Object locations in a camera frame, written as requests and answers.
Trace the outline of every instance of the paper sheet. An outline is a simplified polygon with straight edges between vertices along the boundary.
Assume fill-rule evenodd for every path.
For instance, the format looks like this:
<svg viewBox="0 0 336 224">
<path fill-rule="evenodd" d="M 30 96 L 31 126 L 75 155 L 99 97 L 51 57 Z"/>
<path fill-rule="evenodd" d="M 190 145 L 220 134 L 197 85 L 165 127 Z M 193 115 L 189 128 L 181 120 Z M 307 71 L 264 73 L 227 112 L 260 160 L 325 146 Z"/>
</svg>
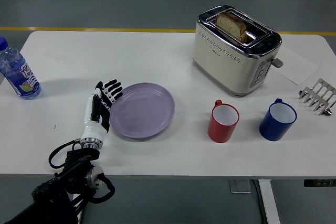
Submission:
<svg viewBox="0 0 336 224">
<path fill-rule="evenodd" d="M 284 46 L 280 47 L 277 58 L 283 62 L 283 66 L 281 68 L 272 68 L 296 85 L 303 83 L 304 80 L 319 68 Z"/>
</svg>

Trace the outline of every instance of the plate rim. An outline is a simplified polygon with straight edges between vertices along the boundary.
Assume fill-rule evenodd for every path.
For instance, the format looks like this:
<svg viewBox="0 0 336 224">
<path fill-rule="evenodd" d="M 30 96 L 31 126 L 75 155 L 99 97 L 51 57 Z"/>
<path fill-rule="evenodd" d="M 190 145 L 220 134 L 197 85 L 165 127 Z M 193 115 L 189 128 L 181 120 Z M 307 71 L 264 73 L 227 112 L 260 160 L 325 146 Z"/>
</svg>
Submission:
<svg viewBox="0 0 336 224">
<path fill-rule="evenodd" d="M 121 92 L 124 92 L 124 90 L 126 90 L 126 89 L 128 89 L 128 88 L 132 88 L 133 86 L 140 86 L 140 85 L 144 85 L 144 84 L 147 84 L 147 85 L 149 84 L 149 85 L 151 85 L 151 86 L 160 87 L 161 89 L 163 89 L 163 90 L 168 94 L 168 96 L 166 96 L 166 97 L 168 97 L 169 100 L 171 100 L 171 101 L 172 101 L 172 104 L 173 104 L 172 108 L 170 109 L 171 116 L 170 116 L 169 120 L 167 121 L 166 125 L 165 125 L 162 129 L 160 129 L 158 132 L 156 132 L 156 133 L 154 133 L 154 134 L 151 134 L 151 135 L 138 137 L 138 136 L 132 136 L 131 134 L 121 133 L 119 130 L 117 130 L 117 129 L 113 126 L 113 124 L 111 123 L 111 117 L 112 117 L 112 114 L 111 114 L 111 115 L 110 115 L 110 120 L 109 120 L 109 122 L 110 122 L 110 125 L 113 127 L 113 129 L 114 129 L 115 131 L 117 131 L 119 134 L 121 134 L 121 135 L 123 135 L 123 136 L 126 136 L 126 137 L 129 137 L 129 138 L 132 138 L 132 139 L 144 139 L 144 138 L 149 138 L 149 137 L 152 137 L 152 136 L 155 136 L 155 135 L 159 134 L 159 133 L 162 132 L 166 127 L 168 127 L 168 125 L 171 123 L 171 121 L 173 120 L 174 115 L 175 115 L 176 104 L 175 104 L 175 99 L 174 99 L 173 95 L 171 94 L 171 92 L 169 92 L 168 89 L 166 89 L 165 87 L 163 87 L 163 86 L 161 86 L 161 85 L 159 85 L 159 84 L 152 83 L 152 82 L 139 82 L 139 83 L 135 83 L 135 84 L 132 84 L 132 85 L 127 86 L 127 87 L 124 88 Z"/>
</svg>

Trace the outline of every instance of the yellow floor line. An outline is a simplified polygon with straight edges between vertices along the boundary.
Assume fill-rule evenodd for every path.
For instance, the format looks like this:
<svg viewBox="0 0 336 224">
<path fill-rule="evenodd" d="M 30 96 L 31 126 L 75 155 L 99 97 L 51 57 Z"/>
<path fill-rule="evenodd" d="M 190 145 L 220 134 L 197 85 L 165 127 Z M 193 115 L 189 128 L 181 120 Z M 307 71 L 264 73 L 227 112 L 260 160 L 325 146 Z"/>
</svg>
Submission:
<svg viewBox="0 0 336 224">
<path fill-rule="evenodd" d="M 156 28 L 95 28 L 95 27 L 6 27 L 2 31 L 134 31 L 147 33 L 194 33 L 195 29 L 156 29 Z M 336 36 L 336 32 L 324 31 L 278 31 L 279 34 Z"/>
<path fill-rule="evenodd" d="M 150 33 L 194 33 L 195 29 L 94 28 L 94 27 L 2 27 L 4 31 L 137 31 Z"/>
</svg>

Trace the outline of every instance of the robotic arm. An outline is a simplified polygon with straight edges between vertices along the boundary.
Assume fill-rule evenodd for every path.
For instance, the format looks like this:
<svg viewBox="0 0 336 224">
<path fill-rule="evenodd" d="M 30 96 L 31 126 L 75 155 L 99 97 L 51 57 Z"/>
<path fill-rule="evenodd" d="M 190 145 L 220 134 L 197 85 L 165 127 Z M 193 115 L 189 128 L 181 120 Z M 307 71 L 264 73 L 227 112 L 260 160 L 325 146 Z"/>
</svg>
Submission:
<svg viewBox="0 0 336 224">
<path fill-rule="evenodd" d="M 91 161 L 99 158 L 99 149 L 103 146 L 103 136 L 108 133 L 110 108 L 122 96 L 121 83 L 117 80 L 103 84 L 99 82 L 89 97 L 81 139 L 70 141 L 49 156 L 52 168 L 63 167 L 61 173 L 36 187 L 32 192 L 34 202 L 7 224 L 14 223 L 78 223 L 78 214 L 88 202 L 99 204 L 110 199 L 115 191 L 100 166 L 92 165 Z M 52 158 L 63 148 L 72 145 L 62 165 L 56 166 Z M 94 198 L 96 191 L 104 184 L 110 190 L 101 198 Z M 79 196 L 70 200 L 68 194 Z"/>
</svg>

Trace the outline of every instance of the toaster slot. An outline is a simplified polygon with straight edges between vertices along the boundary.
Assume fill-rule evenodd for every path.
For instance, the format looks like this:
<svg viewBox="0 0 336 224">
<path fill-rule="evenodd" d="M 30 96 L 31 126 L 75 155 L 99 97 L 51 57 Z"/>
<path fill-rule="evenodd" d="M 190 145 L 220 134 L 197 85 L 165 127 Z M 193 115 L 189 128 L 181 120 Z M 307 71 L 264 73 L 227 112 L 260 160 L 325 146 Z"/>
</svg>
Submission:
<svg viewBox="0 0 336 224">
<path fill-rule="evenodd" d="M 213 17 L 210 17 L 207 20 L 207 23 L 209 25 L 213 26 L 215 29 L 219 30 L 221 33 L 224 33 L 226 36 L 230 37 L 231 39 L 233 39 L 237 43 L 241 44 L 242 46 L 244 46 L 244 47 L 252 46 L 252 45 L 258 43 L 260 40 L 262 40 L 265 36 L 268 35 L 267 29 L 263 28 L 263 26 L 261 24 L 256 23 L 255 21 L 249 19 L 245 15 L 240 14 L 239 12 L 237 12 L 235 10 L 229 10 L 229 11 L 226 11 L 226 12 L 237 16 L 238 18 L 240 18 L 244 22 L 244 24 L 246 26 L 246 35 L 247 35 L 247 42 L 246 43 L 242 43 L 241 41 L 237 40 L 235 37 L 233 37 L 232 35 L 230 35 L 226 31 L 224 31 L 223 29 L 218 27 L 216 25 L 217 15 L 215 15 Z"/>
</svg>

